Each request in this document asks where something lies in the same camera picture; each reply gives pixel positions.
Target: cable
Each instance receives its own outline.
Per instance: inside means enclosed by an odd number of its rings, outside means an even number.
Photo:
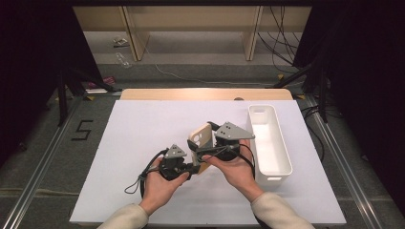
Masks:
[[[268,43],[265,41],[265,39],[262,37],[262,35],[260,35],[259,33],[257,33],[260,37],[260,39],[263,41],[263,43],[265,44],[265,46],[271,50],[271,52],[275,55],[277,55],[278,57],[280,57],[281,59],[283,59],[284,61],[286,61],[287,63],[289,63],[289,65],[292,65],[292,62],[287,60],[285,57],[283,57],[279,52],[275,51],[273,48],[271,48]]]
[[[250,153],[251,153],[251,155],[252,155],[252,162],[251,162],[251,163],[253,164],[253,169],[254,169],[253,177],[256,177],[256,161],[255,161],[255,159],[254,159],[254,155],[253,155],[252,150],[251,150],[250,147],[248,147],[247,145],[244,145],[244,144],[239,144],[239,145],[246,147],[246,148],[250,151]]]
[[[144,49],[146,50],[146,52],[147,52],[148,54],[150,54],[151,58],[153,59],[151,53],[150,53],[149,50],[146,48],[146,46],[145,46],[144,44],[142,44],[142,45],[143,45]],[[155,68],[158,70],[158,72],[160,72],[160,73],[162,73],[162,74],[172,75],[172,76],[174,76],[174,77],[176,77],[176,78],[178,78],[178,79],[185,80],[185,81],[196,81],[196,82],[201,82],[201,83],[204,83],[204,84],[258,85],[258,86],[266,86],[266,87],[274,86],[274,85],[275,85],[275,84],[266,84],[266,83],[246,83],[246,82],[243,82],[243,83],[235,83],[235,82],[228,82],[228,81],[205,81],[205,80],[200,80],[200,79],[184,78],[184,77],[178,76],[177,74],[174,74],[174,73],[167,73],[167,72],[164,72],[164,71],[162,71],[162,70],[158,67],[158,64],[155,64]],[[278,69],[277,67],[276,67],[276,69],[279,70],[279,71],[281,71],[281,72],[284,72],[284,73],[292,73],[292,72],[287,72],[287,71],[280,70],[280,69]]]
[[[149,162],[149,164],[146,166],[146,168],[142,171],[142,173],[138,176],[137,181],[135,181],[135,183],[131,184],[130,186],[128,186],[127,188],[124,189],[124,192],[126,194],[134,194],[137,190],[138,187],[140,186],[140,194],[143,197],[143,190],[144,190],[144,180],[146,179],[146,176],[148,175],[149,169],[152,166],[153,162],[160,156],[160,155],[165,155],[167,153],[168,149],[166,150],[162,150],[160,152],[158,152]],[[137,185],[137,187],[135,188],[134,192],[128,192],[128,189],[134,187],[135,185]]]
[[[276,38],[274,38],[271,34],[270,34],[270,32],[267,32],[267,34],[268,34],[268,36],[271,38],[271,39],[273,39],[273,40],[275,40],[275,42],[277,42],[277,43],[279,43],[279,44],[281,44],[281,45],[286,45],[286,43],[284,43],[284,42],[281,42],[281,41],[279,41],[279,40],[277,40]],[[296,46],[293,46],[293,45],[290,45],[290,44],[287,44],[288,46],[290,46],[290,47],[292,47],[292,48],[294,48],[294,49],[298,49],[298,47],[296,47]]]
[[[291,60],[293,60],[293,58],[291,57],[291,55],[289,53],[288,45],[289,45],[289,49],[291,50],[291,52],[292,52],[292,54],[294,56],[295,56],[295,53],[292,50],[292,48],[291,48],[291,46],[290,46],[289,42],[287,41],[286,36],[284,34],[284,14],[285,14],[285,11],[286,11],[286,7],[283,7],[283,6],[281,7],[281,22],[280,22],[280,24],[278,23],[278,20],[277,20],[275,14],[274,14],[274,11],[273,11],[272,7],[270,7],[270,11],[271,11],[271,14],[272,14],[272,16],[274,18],[274,21],[276,22],[277,28],[279,29],[279,33],[277,34],[277,40],[278,40],[279,35],[282,34],[282,36],[284,38],[284,41],[285,41],[285,44],[286,44],[286,50],[287,50],[287,53],[289,55],[289,58],[291,58]]]
[[[315,131],[310,127],[310,125],[307,123],[307,118],[315,113],[318,113],[318,106],[313,106],[313,107],[308,107],[306,109],[301,110],[301,112],[307,111],[307,113],[304,115],[304,122],[307,125],[308,129],[313,133],[313,135],[318,139],[319,143],[321,144],[321,157],[320,160],[321,162],[324,161],[325,158],[325,146],[324,143],[322,142],[321,138],[316,134]]]
[[[300,39],[298,39],[297,35],[295,35],[295,32],[292,33],[295,37],[295,39],[297,39],[298,43],[300,43]]]

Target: forearm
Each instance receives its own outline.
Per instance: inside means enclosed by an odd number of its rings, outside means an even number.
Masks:
[[[129,204],[114,212],[99,229],[137,229],[143,228],[148,223],[146,212],[136,204]]]
[[[273,229],[307,229],[313,226],[299,217],[289,204],[272,193],[263,193],[251,203],[253,214]]]

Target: metal frame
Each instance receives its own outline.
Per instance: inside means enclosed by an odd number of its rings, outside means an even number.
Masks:
[[[317,105],[315,99],[311,95],[308,96],[308,104],[311,107]],[[342,152],[342,150],[339,147],[339,144],[334,138],[328,123],[325,123],[319,114],[314,114],[314,117],[322,133],[322,136],[330,148],[330,152],[333,155],[336,165],[339,168],[343,179],[345,179],[346,185],[348,186],[348,189],[352,194],[352,198],[355,201],[358,210],[360,211],[360,214],[363,217],[367,227],[383,228],[382,223],[378,215],[376,214],[372,203],[369,201],[366,193],[361,188],[361,185],[358,182],[357,178],[355,177],[349,162],[346,160],[344,153]]]

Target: white plastic container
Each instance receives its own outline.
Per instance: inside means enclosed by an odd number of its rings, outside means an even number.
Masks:
[[[256,181],[264,186],[278,186],[292,173],[292,166],[276,111],[270,105],[251,105],[249,120],[256,135],[250,140]]]

